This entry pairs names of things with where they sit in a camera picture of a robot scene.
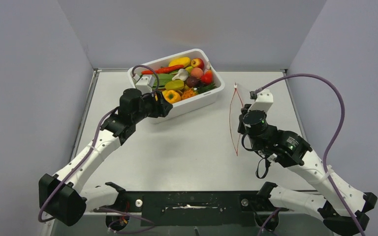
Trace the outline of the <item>yellow green starfruit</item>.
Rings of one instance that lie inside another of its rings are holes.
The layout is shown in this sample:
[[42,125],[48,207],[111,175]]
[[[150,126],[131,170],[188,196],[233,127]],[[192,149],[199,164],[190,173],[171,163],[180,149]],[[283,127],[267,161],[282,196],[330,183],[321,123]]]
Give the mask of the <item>yellow green starfruit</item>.
[[166,90],[182,90],[185,87],[185,82],[181,80],[170,81],[165,84]]

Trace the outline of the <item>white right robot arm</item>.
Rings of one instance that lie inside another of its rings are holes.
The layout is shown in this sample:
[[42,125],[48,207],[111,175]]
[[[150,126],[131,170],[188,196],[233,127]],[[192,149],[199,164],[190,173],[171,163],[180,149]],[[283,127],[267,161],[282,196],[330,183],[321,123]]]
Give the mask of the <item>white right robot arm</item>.
[[377,196],[352,187],[331,167],[324,167],[322,159],[300,135],[279,130],[269,125],[266,118],[264,111],[253,110],[251,104],[241,109],[238,132],[243,140],[249,139],[248,150],[263,157],[267,168],[277,163],[296,173],[318,194],[289,190],[267,181],[257,194],[259,207],[286,208],[307,214],[340,236],[365,231],[370,221],[366,213],[375,207]]

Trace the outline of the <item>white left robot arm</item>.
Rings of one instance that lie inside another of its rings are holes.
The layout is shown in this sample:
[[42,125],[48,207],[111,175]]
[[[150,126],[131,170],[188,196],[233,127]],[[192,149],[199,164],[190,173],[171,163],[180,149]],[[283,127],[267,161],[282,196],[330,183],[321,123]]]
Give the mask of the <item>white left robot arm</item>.
[[67,226],[76,224],[86,211],[112,205],[120,190],[109,193],[85,193],[83,188],[106,158],[121,147],[145,118],[164,118],[173,109],[161,91],[143,94],[126,89],[119,105],[99,121],[94,137],[66,166],[55,174],[44,174],[38,182],[38,220],[57,219]]

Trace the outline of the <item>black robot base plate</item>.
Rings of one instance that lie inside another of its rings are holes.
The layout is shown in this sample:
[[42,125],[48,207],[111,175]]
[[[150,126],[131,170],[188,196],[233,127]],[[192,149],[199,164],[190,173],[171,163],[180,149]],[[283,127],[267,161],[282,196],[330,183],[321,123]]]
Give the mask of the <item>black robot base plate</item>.
[[141,226],[252,227],[276,208],[257,191],[127,191],[108,207],[142,217]]

